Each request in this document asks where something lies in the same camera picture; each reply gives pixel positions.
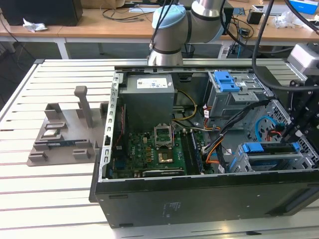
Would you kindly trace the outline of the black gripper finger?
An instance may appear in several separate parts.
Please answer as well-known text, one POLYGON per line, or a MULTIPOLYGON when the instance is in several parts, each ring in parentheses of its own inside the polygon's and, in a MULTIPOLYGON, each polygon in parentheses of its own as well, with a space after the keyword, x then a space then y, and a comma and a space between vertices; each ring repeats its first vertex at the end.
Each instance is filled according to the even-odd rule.
POLYGON ((300 136, 296 133, 300 129, 300 113, 291 114, 291 123, 286 127, 281 142, 297 142, 300 136))
POLYGON ((311 128, 310 124, 306 124, 306 125, 298 124, 296 126, 296 132, 295 132, 296 141, 303 140, 303 141, 310 142, 308 138, 310 128, 311 128))

